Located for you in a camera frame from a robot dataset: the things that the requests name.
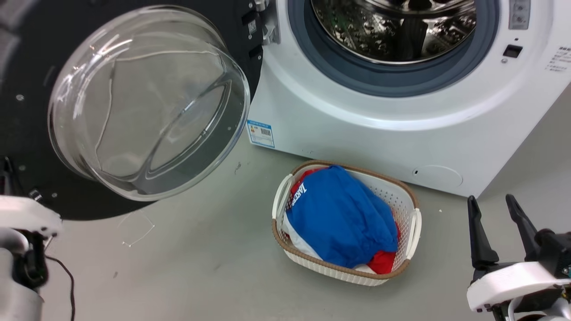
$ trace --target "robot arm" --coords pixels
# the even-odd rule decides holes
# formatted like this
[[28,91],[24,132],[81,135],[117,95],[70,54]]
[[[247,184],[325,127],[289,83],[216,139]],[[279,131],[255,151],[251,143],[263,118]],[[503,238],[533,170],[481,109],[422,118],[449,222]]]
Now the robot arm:
[[551,230],[537,232],[512,195],[506,196],[512,220],[517,224],[525,262],[498,263],[483,226],[476,199],[468,199],[468,216],[474,277],[468,287],[472,311],[488,311],[496,320],[516,321],[515,312],[543,311],[526,320],[571,320],[571,234]]
[[39,321],[38,290],[48,279],[45,244],[63,231],[60,216],[30,198],[12,196],[13,171],[0,160],[0,320]]

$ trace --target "gray rubber seal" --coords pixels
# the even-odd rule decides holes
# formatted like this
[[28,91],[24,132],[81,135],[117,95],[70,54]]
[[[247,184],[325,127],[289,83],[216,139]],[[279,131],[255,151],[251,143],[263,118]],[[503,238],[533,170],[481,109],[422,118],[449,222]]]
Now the gray rubber seal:
[[311,0],[289,0],[293,34],[309,61],[338,84],[363,94],[410,97],[447,87],[486,57],[500,20],[497,0],[476,0],[476,29],[452,52],[408,66],[379,65],[349,53],[335,43],[315,17]]

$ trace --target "front-load washing machine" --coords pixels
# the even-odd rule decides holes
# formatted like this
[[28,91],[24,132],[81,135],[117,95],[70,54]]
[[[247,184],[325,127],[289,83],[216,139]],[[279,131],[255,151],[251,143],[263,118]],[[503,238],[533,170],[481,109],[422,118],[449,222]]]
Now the front-load washing machine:
[[3,1],[2,186],[66,219],[124,214],[198,183],[246,128],[257,145],[479,195],[571,79],[568,12],[566,0]]
[[571,80],[566,0],[276,9],[251,142],[453,194],[479,196]]

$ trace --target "gray floor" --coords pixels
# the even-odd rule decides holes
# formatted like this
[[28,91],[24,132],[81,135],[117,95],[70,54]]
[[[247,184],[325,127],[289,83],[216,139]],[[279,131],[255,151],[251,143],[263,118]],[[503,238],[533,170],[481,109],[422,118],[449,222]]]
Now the gray floor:
[[[502,260],[524,256],[506,192],[538,228],[571,230],[569,102],[571,90],[481,197],[483,224]],[[413,187],[423,213],[420,245],[406,272],[380,287],[291,262],[273,239],[271,203],[302,161],[243,136],[213,174],[182,195],[129,217],[65,222],[49,252],[75,276],[77,320],[493,320],[466,302],[472,268],[465,199],[458,196]],[[131,247],[123,244],[152,224]],[[50,273],[44,320],[67,320],[69,280],[51,263]]]

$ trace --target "pile of clothes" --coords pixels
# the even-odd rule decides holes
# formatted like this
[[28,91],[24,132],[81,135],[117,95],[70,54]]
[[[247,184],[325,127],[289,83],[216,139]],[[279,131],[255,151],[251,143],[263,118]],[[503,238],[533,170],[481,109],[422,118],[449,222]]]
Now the pile of clothes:
[[306,171],[291,188],[283,230],[314,258],[359,271],[392,270],[400,231],[391,207],[341,166]]

